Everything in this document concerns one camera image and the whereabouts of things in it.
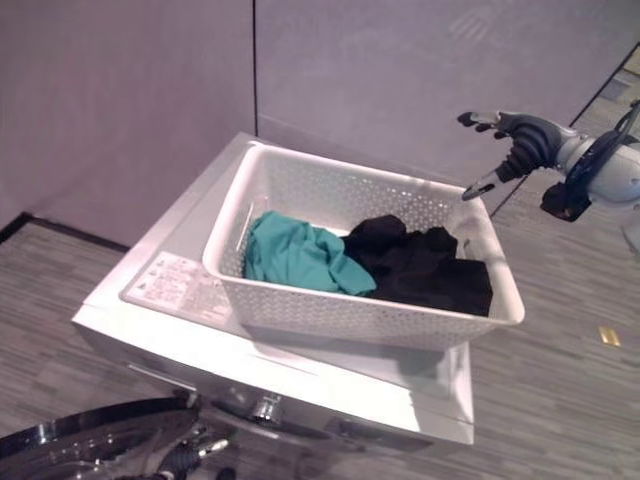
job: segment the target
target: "teal cloth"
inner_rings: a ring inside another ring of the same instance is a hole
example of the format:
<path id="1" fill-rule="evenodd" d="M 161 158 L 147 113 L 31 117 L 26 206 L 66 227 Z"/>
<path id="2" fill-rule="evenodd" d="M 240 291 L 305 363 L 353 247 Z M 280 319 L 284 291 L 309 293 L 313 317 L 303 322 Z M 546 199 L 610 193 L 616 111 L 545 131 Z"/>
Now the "teal cloth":
<path id="1" fill-rule="evenodd" d="M 344 254 L 341 238 L 324 228 L 267 212 L 249 231 L 245 277 L 324 292 L 365 295 L 373 277 Z"/>

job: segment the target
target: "washing machine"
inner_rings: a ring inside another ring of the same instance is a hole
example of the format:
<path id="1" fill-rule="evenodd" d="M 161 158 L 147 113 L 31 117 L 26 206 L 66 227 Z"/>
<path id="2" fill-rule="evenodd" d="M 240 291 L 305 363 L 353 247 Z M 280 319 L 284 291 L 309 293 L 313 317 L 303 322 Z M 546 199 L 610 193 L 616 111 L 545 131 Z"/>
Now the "washing machine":
<path id="1" fill-rule="evenodd" d="M 446 352 L 251 329 L 201 263 L 240 160 L 238 135 L 73 318 L 106 358 L 200 415 L 277 444 L 440 456 L 473 444 L 467 344 Z"/>

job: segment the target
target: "wooden floor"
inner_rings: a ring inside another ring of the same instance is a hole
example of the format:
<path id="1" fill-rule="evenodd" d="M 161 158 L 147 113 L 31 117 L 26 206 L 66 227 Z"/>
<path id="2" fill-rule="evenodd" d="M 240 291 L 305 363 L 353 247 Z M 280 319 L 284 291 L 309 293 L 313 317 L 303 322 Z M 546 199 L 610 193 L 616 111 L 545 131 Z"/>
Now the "wooden floor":
<path id="1" fill-rule="evenodd" d="M 587 120 L 597 127 L 597 115 Z M 527 316 L 472 344 L 476 445 L 449 458 L 310 459 L 300 478 L 640 479 L 640 258 L 618 213 L 591 209 L 565 224 L 540 211 L 554 181 L 529 179 L 494 219 Z M 36 225 L 0 245 L 0 435 L 156 395 L 69 322 L 119 258 Z M 621 346 L 603 344 L 600 326 Z M 256 440 L 193 478 L 227 462 L 242 479 L 298 478 L 299 461 Z"/>

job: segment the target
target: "black cloth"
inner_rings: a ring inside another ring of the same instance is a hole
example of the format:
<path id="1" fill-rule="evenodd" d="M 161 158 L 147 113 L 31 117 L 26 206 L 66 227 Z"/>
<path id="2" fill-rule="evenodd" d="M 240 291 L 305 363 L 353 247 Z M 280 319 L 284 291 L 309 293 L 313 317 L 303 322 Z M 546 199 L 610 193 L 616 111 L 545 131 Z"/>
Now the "black cloth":
<path id="1" fill-rule="evenodd" d="M 360 223 L 345 253 L 375 279 L 380 300 L 487 316 L 491 283 L 484 262 L 456 259 L 458 241 L 443 227 L 407 233 L 393 215 Z"/>

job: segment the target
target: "laundry basket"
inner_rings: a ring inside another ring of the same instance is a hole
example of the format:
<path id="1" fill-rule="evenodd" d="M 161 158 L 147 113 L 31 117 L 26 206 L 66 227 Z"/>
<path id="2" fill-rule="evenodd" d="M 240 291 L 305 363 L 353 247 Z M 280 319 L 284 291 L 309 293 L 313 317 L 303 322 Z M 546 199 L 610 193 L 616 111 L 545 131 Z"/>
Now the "laundry basket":
<path id="1" fill-rule="evenodd" d="M 242 160 L 203 255 L 241 323 L 304 335 L 445 350 L 496 327 L 516 325 L 524 307 L 482 200 L 463 189 L 255 143 Z M 408 231 L 444 226 L 458 257 L 487 265 L 488 317 L 327 293 L 243 277 L 249 229 L 276 210 L 337 234 L 386 214 Z"/>

